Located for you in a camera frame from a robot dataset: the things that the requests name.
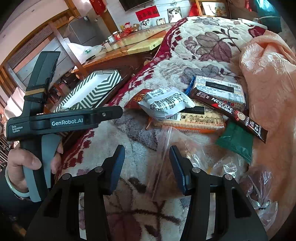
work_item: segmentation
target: pink plastic bag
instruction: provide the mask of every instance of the pink plastic bag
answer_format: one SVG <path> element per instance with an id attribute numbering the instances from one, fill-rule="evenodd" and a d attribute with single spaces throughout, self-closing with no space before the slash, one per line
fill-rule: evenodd
<path id="1" fill-rule="evenodd" d="M 249 116 L 268 130 L 266 144 L 254 139 L 249 170 L 265 166 L 274 176 L 269 196 L 279 206 L 268 230 L 271 238 L 296 203 L 296 57 L 280 36 L 266 31 L 242 49 L 240 68 L 248 86 Z"/>

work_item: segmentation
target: screw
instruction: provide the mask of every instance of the screw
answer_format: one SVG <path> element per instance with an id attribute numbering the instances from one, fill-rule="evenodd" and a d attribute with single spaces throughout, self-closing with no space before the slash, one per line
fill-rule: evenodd
<path id="1" fill-rule="evenodd" d="M 94 171 L 97 172 L 97 173 L 100 173 L 100 172 L 103 171 L 103 168 L 102 168 L 102 167 L 96 167 L 96 168 L 94 169 Z"/>
<path id="2" fill-rule="evenodd" d="M 65 173 L 63 176 L 62 176 L 63 180 L 68 180 L 70 178 L 70 174 L 69 173 Z"/>
<path id="3" fill-rule="evenodd" d="M 195 172 L 195 173 L 199 173 L 200 172 L 200 168 L 194 167 L 194 168 L 192 168 L 192 171 Z"/>
<path id="4" fill-rule="evenodd" d="M 230 181 L 233 177 L 230 174 L 226 174 L 225 178 Z"/>

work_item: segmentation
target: teddy bear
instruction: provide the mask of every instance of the teddy bear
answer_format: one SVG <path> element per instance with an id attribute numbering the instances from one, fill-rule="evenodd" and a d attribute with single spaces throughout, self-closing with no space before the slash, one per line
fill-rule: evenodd
<path id="1" fill-rule="evenodd" d="M 138 32 L 139 31 L 139 27 L 140 27 L 140 24 L 134 23 L 134 25 L 133 25 L 133 32 Z"/>

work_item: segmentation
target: white wall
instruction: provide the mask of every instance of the white wall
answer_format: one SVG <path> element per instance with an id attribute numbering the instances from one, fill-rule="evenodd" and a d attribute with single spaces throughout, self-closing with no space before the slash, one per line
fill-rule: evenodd
<path id="1" fill-rule="evenodd" d="M 64 0 L 41 0 L 20 14 L 0 34 L 0 63 L 30 32 L 67 9 Z"/>
<path id="2" fill-rule="evenodd" d="M 16 7 L 16 9 L 13 11 L 13 13 L 10 15 L 6 23 L 4 24 L 1 32 L 12 23 L 13 20 L 15 20 L 19 15 L 21 15 L 24 11 L 26 11 L 28 8 L 32 7 L 34 4 L 38 3 L 41 0 L 24 0 L 20 5 Z"/>
<path id="3" fill-rule="evenodd" d="M 125 23 L 128 23 L 128 22 L 130 22 L 131 24 L 139 23 L 135 12 L 144 9 L 143 7 L 133 8 L 133 9 L 126 12 L 126 11 L 124 11 L 119 0 L 106 0 L 106 2 L 107 2 L 107 8 L 108 8 L 115 24 L 117 25 L 117 27 L 119 29 L 120 29 L 120 25 L 124 25 Z M 171 3 L 172 3 L 172 0 L 154 0 L 154 1 L 150 1 L 150 2 L 143 4 L 143 6 L 156 5 L 156 7 L 158 9 L 160 17 L 152 19 L 153 26 L 156 26 L 156 19 L 159 19 L 159 18 L 165 18 L 166 23 L 169 23 L 168 12 L 167 12 L 168 8 L 180 7 L 182 17 L 183 18 L 188 17 L 190 7 L 191 7 L 189 0 L 178 2 L 177 4 L 174 4 L 174 5 L 171 5 Z"/>
<path id="4" fill-rule="evenodd" d="M 81 16 L 86 16 L 88 11 L 92 9 L 89 0 L 72 0 Z"/>

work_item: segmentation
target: clear plastic bag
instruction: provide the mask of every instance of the clear plastic bag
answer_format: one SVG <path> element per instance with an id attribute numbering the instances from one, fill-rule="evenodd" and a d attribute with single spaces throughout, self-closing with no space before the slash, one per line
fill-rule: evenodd
<path id="1" fill-rule="evenodd" d="M 152 171 L 147 183 L 147 191 L 152 200 L 162 201 L 182 197 L 169 159 L 169 149 L 176 145 L 183 157 L 188 158 L 194 167 L 209 169 L 202 146 L 176 128 L 163 126 L 157 146 L 157 158 L 152 164 Z"/>
<path id="2" fill-rule="evenodd" d="M 211 175 L 222 177 L 224 174 L 232 175 L 237 182 L 246 172 L 247 164 L 238 154 L 228 151 L 212 168 Z"/>
<path id="3" fill-rule="evenodd" d="M 269 198 L 272 178 L 272 173 L 264 167 L 252 167 L 239 182 L 266 231 L 274 223 L 278 211 L 277 201 L 272 202 Z"/>

